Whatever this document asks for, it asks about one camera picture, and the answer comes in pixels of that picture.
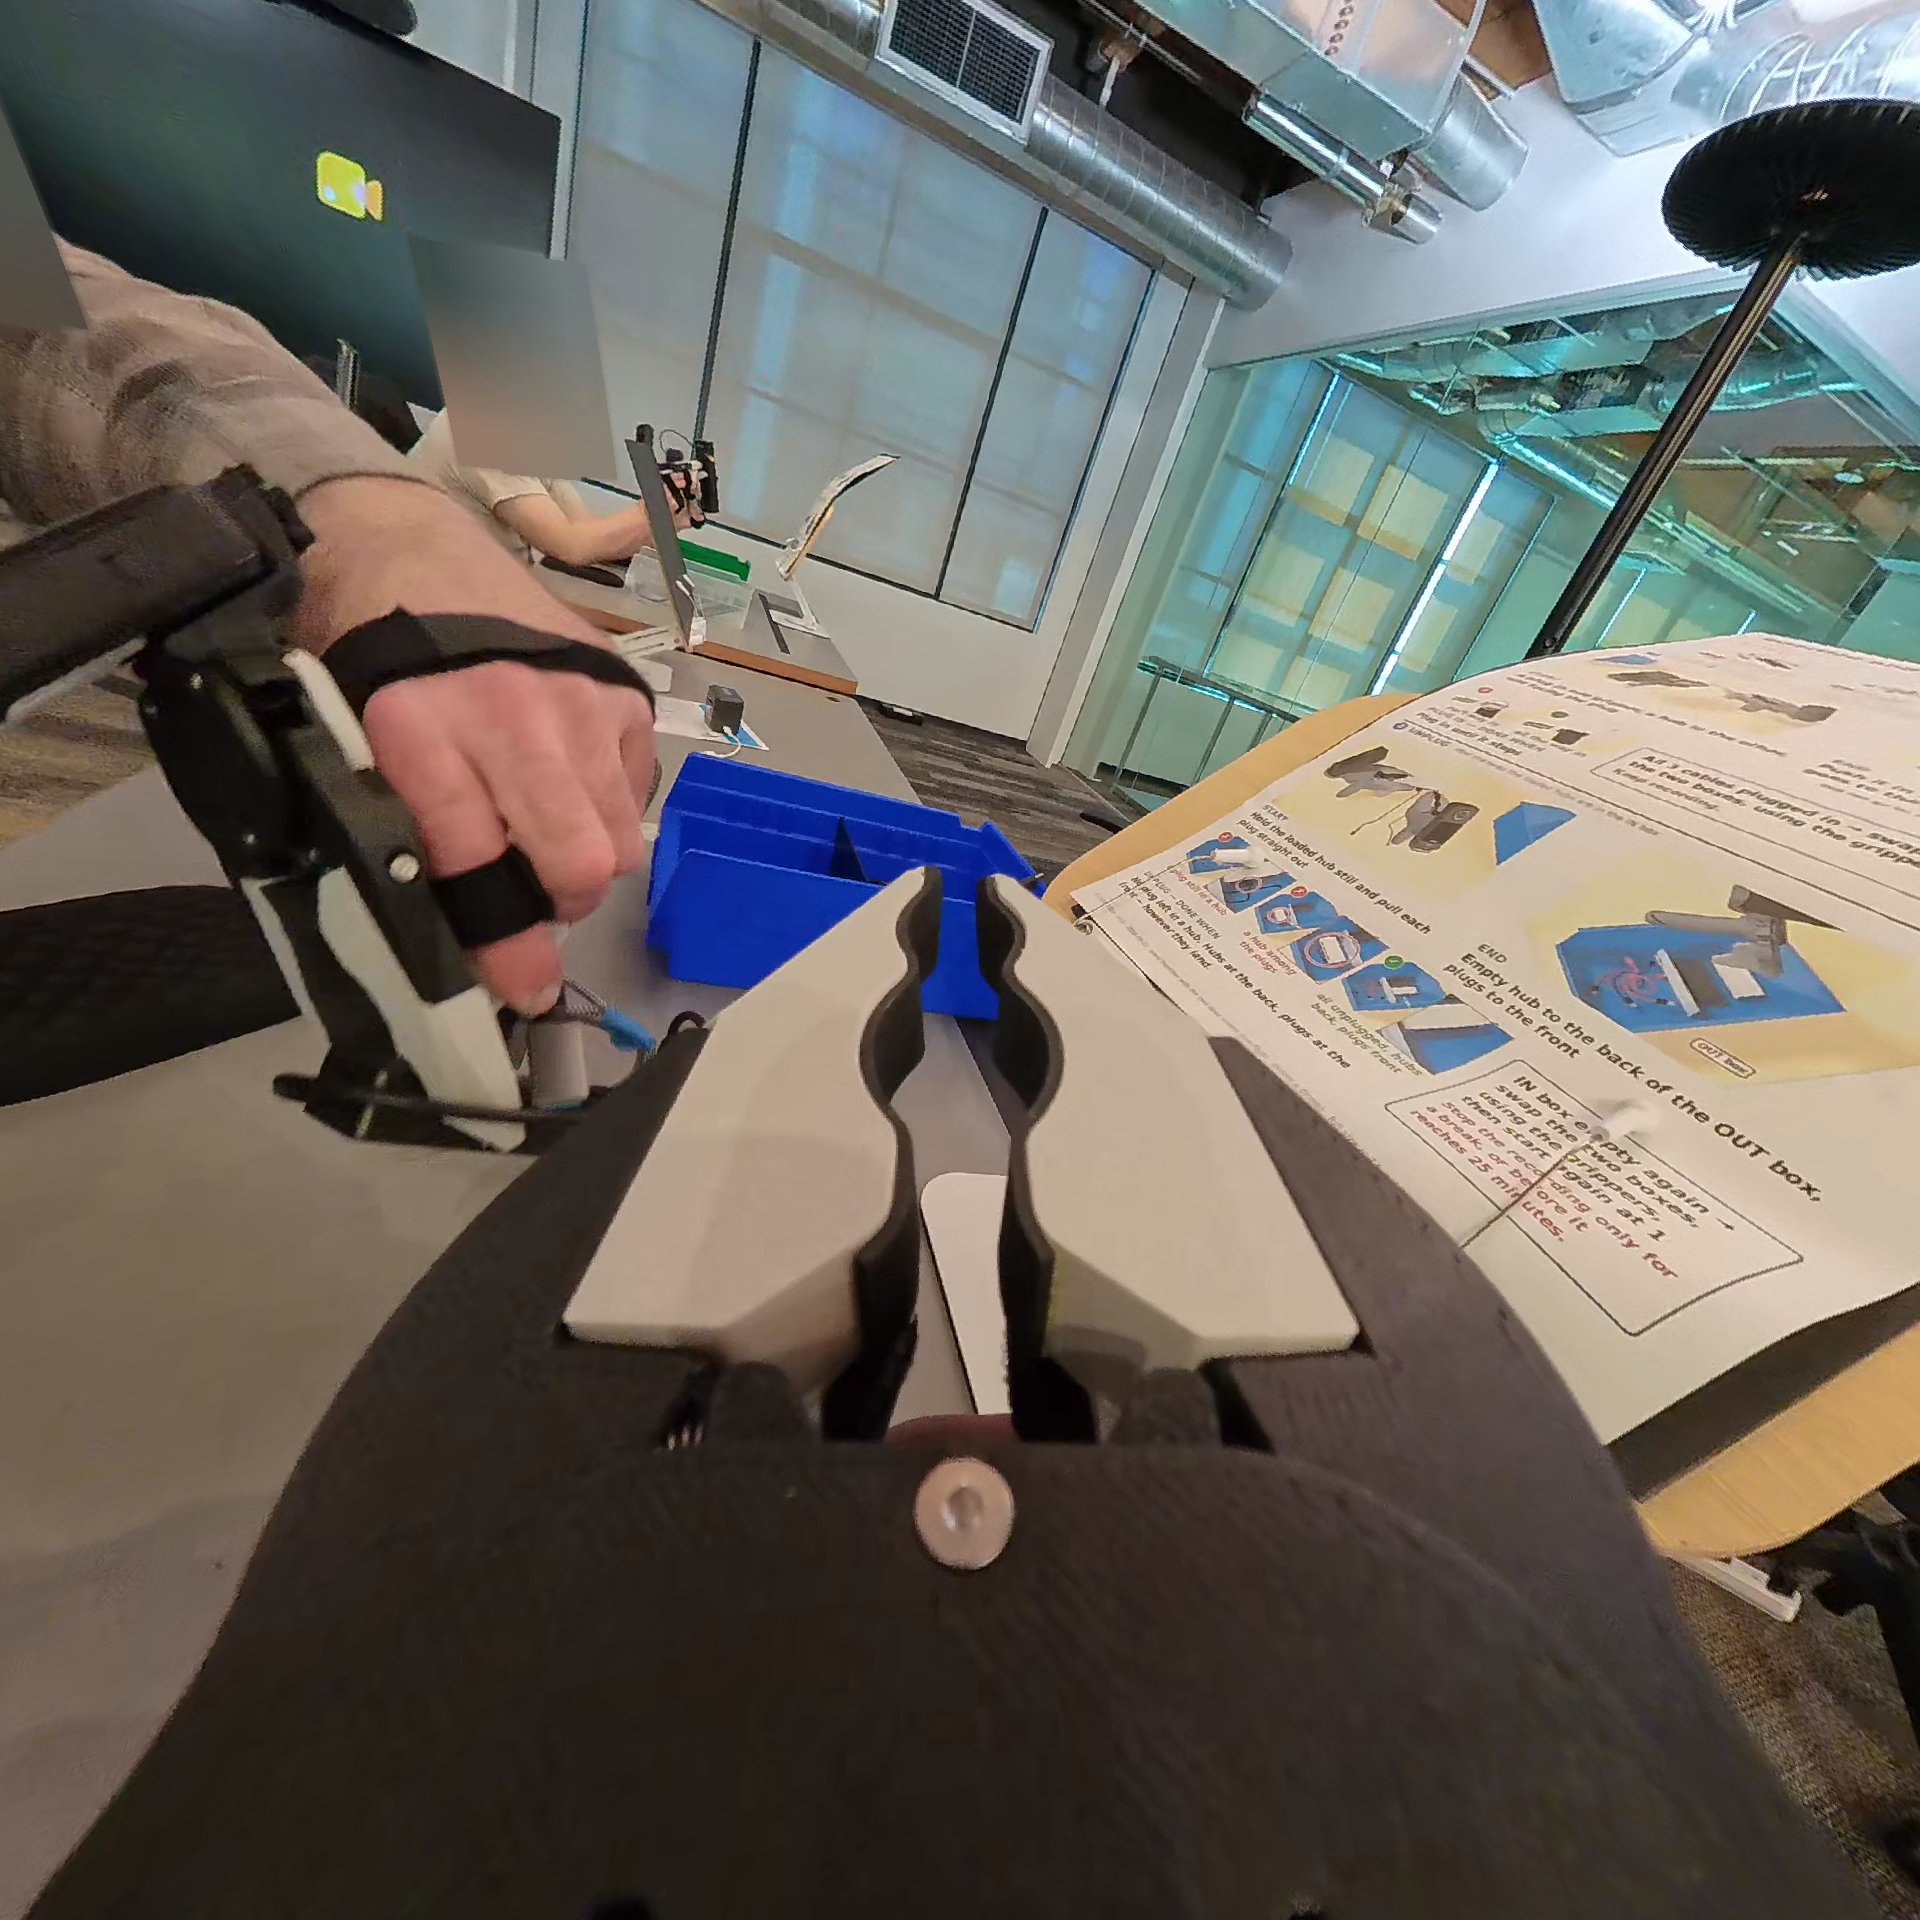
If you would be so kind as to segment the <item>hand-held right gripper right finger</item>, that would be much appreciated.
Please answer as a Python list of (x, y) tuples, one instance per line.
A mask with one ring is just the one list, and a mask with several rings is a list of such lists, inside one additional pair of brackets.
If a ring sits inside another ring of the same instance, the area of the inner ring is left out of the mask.
[(1019, 1438), (1094, 1442), (1149, 1371), (1355, 1350), (1206, 1030), (1006, 875), (977, 884), (972, 927), (1016, 1094), (996, 1263)]

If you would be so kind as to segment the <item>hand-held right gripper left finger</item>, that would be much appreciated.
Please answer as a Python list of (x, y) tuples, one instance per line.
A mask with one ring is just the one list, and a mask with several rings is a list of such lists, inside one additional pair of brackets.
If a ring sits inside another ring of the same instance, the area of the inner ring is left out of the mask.
[(563, 1312), (573, 1339), (768, 1363), (826, 1438), (885, 1433), (920, 1291), (896, 1094), (940, 933), (940, 873), (902, 873), (717, 1011)]

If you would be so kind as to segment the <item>blue plastic bin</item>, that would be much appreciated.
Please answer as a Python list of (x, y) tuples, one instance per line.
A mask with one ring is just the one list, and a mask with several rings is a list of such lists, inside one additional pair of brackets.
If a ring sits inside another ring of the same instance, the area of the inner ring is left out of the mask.
[(691, 753), (657, 816), (648, 942), (676, 979), (757, 989), (872, 891), (924, 866), (942, 875), (924, 1008), (990, 1019), (998, 997), (977, 962), (977, 881), (1033, 881), (998, 825)]

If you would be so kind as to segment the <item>person's left forearm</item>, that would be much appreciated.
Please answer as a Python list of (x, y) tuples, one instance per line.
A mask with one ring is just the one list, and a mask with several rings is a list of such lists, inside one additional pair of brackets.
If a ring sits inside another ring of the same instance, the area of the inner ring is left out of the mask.
[(357, 505), (351, 536), (426, 542), (445, 520), (398, 450), (245, 312), (168, 290), (55, 237), (84, 325), (4, 331), (4, 542), (226, 466)]

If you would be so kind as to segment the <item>person's left hand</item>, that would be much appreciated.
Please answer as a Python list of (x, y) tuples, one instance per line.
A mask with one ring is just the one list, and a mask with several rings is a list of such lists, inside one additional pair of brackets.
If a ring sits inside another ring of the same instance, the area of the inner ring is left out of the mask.
[[(587, 622), (436, 487), (334, 479), (308, 487), (297, 512), (311, 545), (296, 634), (311, 650), (391, 613), (487, 616), (593, 643)], [(516, 846), (555, 921), (577, 924), (637, 873), (657, 773), (641, 693), (492, 662), (385, 684), (363, 724), (431, 875), (464, 875)]]

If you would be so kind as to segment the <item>white stand base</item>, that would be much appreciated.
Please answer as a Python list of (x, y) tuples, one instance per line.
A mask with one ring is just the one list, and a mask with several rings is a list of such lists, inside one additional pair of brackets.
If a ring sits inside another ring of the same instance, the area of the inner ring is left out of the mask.
[(930, 1270), (945, 1299), (956, 1359), (972, 1414), (1006, 1421), (1009, 1339), (998, 1288), (998, 1231), (1006, 1216), (1006, 1173), (940, 1173), (920, 1188), (920, 1222)]

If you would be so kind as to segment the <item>black wrist rest pad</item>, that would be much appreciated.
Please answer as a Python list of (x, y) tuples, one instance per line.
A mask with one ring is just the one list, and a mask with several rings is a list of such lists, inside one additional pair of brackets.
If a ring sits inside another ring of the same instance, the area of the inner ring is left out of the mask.
[(154, 884), (4, 910), (4, 1102), (55, 1097), (296, 1019), (252, 907)]

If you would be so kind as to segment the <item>printed instruction sheet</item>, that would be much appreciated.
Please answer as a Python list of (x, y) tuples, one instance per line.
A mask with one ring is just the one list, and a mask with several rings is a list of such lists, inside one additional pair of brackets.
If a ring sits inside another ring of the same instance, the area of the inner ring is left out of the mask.
[(1917, 1288), (1917, 663), (1461, 677), (1071, 889), (1506, 1292), (1604, 1442)]

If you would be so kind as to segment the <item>wooden side table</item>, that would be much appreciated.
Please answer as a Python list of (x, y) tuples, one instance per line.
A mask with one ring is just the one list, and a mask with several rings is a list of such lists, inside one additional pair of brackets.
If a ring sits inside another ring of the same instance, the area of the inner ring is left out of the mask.
[[(539, 579), (606, 634), (664, 634), (678, 638), (667, 601), (628, 593), (625, 586), (589, 582), (573, 571), (535, 568)], [(691, 646), (708, 662), (817, 684), (833, 696), (859, 696), (859, 673), (841, 646), (817, 630), (781, 617), (761, 591), (749, 591), (744, 613), (708, 616), (703, 638)]]

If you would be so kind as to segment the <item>instruction sheet on stand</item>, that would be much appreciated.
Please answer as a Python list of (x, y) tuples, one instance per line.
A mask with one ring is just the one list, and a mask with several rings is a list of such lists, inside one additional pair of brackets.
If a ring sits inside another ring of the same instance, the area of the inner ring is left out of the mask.
[[(1261, 786), (1392, 716), (1411, 696), (1311, 712), (1071, 859), (1043, 904), (1169, 850)], [(1614, 1442), (1642, 1524), (1665, 1556), (1772, 1554), (1917, 1465), (1917, 1288), (1787, 1336)]]

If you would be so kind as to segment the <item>black pole stand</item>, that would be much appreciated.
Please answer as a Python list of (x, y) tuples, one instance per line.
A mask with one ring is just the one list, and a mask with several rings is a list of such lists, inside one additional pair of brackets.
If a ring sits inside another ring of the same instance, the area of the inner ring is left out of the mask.
[(1745, 114), (1678, 161), (1658, 209), (1689, 253), (1747, 267), (1747, 285), (1623, 479), (1525, 662), (1564, 650), (1788, 277), (1869, 277), (1917, 262), (1917, 101), (1820, 99)]

